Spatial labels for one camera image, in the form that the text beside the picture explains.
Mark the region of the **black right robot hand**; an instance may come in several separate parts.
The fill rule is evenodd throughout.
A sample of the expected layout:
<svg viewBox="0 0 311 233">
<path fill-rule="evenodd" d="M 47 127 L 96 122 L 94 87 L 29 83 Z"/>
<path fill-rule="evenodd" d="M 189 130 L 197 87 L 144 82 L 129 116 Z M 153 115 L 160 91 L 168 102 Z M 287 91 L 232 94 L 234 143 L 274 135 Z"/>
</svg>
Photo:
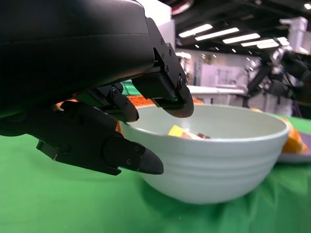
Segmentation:
<svg viewBox="0 0 311 233">
<path fill-rule="evenodd" d="M 252 80 L 247 85 L 246 97 L 254 97 L 262 91 L 262 87 L 259 85 L 264 81 L 264 79 L 271 74 L 274 64 L 272 62 L 264 63 L 258 66 L 257 73 L 252 78 Z"/>
</svg>

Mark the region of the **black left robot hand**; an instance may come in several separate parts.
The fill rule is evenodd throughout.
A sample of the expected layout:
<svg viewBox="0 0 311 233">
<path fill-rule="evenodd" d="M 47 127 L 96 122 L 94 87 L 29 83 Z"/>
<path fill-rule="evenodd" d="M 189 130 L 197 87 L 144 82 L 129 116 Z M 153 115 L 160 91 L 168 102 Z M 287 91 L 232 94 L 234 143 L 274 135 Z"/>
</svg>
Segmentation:
<svg viewBox="0 0 311 233">
<path fill-rule="evenodd" d="M 135 0 L 3 0 L 0 134 L 31 135 L 54 161 L 118 175 L 159 175 L 162 161 L 125 139 L 139 114 L 122 82 L 178 118 L 194 104 L 186 75 Z"/>
</svg>

